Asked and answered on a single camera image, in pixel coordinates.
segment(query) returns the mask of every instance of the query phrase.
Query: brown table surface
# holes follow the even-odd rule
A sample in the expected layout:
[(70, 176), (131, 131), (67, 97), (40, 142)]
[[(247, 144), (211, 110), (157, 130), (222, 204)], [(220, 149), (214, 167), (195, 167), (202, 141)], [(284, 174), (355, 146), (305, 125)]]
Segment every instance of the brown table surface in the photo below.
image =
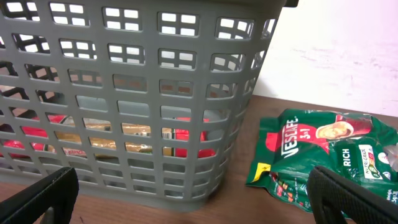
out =
[[(272, 198), (265, 190), (245, 187), (254, 157), (259, 119), (278, 116), (286, 108), (347, 111), (325, 106), (253, 96), (220, 191), (201, 209), (190, 213), (79, 195), (71, 223), (315, 223), (311, 213)], [(398, 128), (398, 118), (377, 115)], [(25, 188), (0, 183), (0, 201)]]

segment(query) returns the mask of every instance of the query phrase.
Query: green coffee packet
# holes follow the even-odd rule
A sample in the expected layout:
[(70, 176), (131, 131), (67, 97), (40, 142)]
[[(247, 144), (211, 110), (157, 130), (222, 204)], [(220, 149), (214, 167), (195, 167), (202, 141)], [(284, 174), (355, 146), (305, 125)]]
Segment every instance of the green coffee packet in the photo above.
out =
[(320, 165), (397, 203), (398, 176), (383, 152), (397, 143), (397, 131), (369, 114), (285, 110), (261, 119), (246, 185), (311, 212), (307, 180)]

